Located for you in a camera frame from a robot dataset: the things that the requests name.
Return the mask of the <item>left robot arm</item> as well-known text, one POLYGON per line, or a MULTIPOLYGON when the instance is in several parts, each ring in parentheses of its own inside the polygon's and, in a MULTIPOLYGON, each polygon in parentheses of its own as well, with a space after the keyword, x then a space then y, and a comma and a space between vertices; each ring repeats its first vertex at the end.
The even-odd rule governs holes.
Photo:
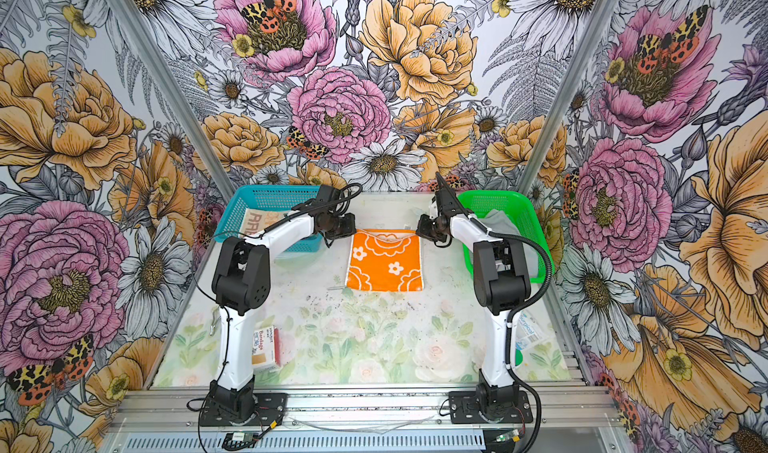
POLYGON ((331 243, 356 233, 349 205, 362 185, 319 187, 316 195, 256 233, 231 233, 219 250, 212 275, 212 298, 219 307, 223 339, 217 373, 202 411, 232 424, 245 424, 256 413, 252 365, 256 310, 271 290, 271 264, 300 240, 319 234, 331 243))

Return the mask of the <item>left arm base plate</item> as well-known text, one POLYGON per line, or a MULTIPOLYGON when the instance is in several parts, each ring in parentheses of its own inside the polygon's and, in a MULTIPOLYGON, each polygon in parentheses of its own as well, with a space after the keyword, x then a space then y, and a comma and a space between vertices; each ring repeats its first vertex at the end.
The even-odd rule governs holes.
POLYGON ((281 424, 286 412, 285 393, 245 393, 225 391, 208 399, 200 413, 201 427, 268 426, 281 424))

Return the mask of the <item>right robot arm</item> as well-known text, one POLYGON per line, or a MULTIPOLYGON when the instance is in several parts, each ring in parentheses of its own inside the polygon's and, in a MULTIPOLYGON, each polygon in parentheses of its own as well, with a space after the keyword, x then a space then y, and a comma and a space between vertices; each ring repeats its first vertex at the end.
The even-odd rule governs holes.
POLYGON ((430 211, 416 233, 439 248, 463 245, 475 297, 485 310, 486 351, 476 391, 450 393, 452 422, 531 422, 530 391, 515 373, 516 316, 543 296, 554 273, 532 203, 513 191, 457 193, 438 175, 430 211))

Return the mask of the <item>orange white towel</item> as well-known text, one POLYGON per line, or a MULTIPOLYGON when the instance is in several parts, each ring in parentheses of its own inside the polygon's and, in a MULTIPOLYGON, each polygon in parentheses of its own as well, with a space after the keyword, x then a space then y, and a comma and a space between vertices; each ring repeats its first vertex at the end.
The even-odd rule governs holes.
POLYGON ((358 230, 351 240, 345 286, 377 293, 421 291, 420 241, 412 230, 358 230))

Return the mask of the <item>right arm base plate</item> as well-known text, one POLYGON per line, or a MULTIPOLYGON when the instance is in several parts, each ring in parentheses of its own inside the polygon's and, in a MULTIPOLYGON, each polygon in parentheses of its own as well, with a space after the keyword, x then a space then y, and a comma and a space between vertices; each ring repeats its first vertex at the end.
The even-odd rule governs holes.
POLYGON ((448 395, 449 416, 453 424, 532 424, 534 416, 525 391, 513 401, 488 401, 469 391, 451 391, 448 395))

